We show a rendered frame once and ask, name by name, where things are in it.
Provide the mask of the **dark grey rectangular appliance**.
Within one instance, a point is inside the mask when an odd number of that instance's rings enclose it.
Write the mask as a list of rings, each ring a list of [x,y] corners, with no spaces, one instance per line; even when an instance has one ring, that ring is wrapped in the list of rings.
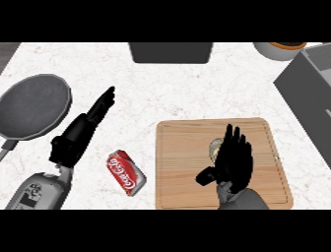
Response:
[[[205,64],[211,42],[131,42],[128,49],[134,63]]]

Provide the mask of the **dark grey frying pan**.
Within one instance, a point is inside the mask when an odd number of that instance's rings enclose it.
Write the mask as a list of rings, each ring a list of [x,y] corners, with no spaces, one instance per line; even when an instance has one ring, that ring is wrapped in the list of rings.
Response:
[[[45,135],[63,120],[72,103],[70,88],[52,74],[27,77],[0,97],[0,162],[20,141]]]

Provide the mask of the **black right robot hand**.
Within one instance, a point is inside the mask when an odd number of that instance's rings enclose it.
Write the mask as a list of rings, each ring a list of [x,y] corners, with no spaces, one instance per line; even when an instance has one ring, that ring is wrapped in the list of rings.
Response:
[[[249,183],[252,173],[251,144],[239,133],[239,128],[226,125],[223,142],[218,147],[214,165],[196,175],[196,182],[205,186],[211,182],[230,183],[230,193],[236,194]]]

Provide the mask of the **wooden cutting board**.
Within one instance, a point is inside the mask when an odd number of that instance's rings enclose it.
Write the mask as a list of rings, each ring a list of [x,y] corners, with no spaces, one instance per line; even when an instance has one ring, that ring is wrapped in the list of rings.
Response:
[[[155,207],[215,209],[215,184],[201,186],[196,175],[211,166],[208,146],[224,135],[226,125],[239,127],[252,147],[248,187],[269,208],[289,209],[292,197],[270,127],[261,118],[162,121],[156,125]]]

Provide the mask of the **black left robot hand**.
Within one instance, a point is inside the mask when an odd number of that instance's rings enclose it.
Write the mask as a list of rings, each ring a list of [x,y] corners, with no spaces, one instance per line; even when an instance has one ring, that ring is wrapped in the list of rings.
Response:
[[[115,104],[115,88],[109,87],[87,113],[81,113],[60,136],[51,139],[48,160],[72,168],[85,152],[95,128]]]

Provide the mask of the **white pot with orange rim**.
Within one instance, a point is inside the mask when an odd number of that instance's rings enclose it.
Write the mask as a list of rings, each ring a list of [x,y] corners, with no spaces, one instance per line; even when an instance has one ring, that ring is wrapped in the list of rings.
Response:
[[[276,61],[292,60],[304,46],[304,42],[254,42],[258,53]]]

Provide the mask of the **red soda can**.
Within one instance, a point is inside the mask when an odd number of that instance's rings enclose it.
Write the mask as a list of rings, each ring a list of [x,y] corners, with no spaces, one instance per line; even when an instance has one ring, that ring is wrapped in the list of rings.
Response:
[[[116,150],[109,154],[107,170],[116,179],[125,194],[132,197],[143,187],[146,177],[125,151]]]

